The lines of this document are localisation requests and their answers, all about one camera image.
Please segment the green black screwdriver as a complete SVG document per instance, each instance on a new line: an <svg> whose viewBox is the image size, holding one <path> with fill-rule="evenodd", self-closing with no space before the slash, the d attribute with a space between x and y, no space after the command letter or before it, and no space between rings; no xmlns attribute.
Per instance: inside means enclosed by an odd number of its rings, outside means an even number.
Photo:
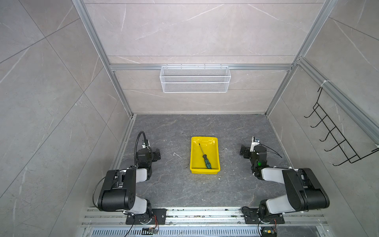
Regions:
<svg viewBox="0 0 379 237"><path fill-rule="evenodd" d="M212 169L212 165L211 165L211 163L210 163L210 161L209 161L207 155L204 153L204 151L203 151L203 149L202 149L202 147L201 147L201 144L199 143L198 145L199 145L200 150L201 150L201 152L202 152L202 157L203 157L203 159L204 159L204 162L205 162L206 168L207 168L207 169Z"/></svg>

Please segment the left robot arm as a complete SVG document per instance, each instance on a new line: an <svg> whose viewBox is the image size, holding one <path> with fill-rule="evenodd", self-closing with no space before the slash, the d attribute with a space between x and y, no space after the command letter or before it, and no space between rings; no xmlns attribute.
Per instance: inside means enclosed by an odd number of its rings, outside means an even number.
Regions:
<svg viewBox="0 0 379 237"><path fill-rule="evenodd" d="M153 217L149 200L137 196L136 184L148 181L152 175L152 163L160 160L160 150L142 148L135 153L136 164L123 170L110 170L100 180L98 198L92 196L93 204L100 211L131 214L140 219Z"/></svg>

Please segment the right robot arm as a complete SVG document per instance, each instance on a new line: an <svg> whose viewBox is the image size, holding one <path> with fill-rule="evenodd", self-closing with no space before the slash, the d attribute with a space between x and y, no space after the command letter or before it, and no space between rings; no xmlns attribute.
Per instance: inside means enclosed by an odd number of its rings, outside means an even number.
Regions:
<svg viewBox="0 0 379 237"><path fill-rule="evenodd" d="M309 168L278 168L267 164L267 147L257 143L241 146L240 153L249 159L254 176L263 181L283 184L286 194L260 202L256 215L260 220L283 213L325 209L330 200L321 183Z"/></svg>

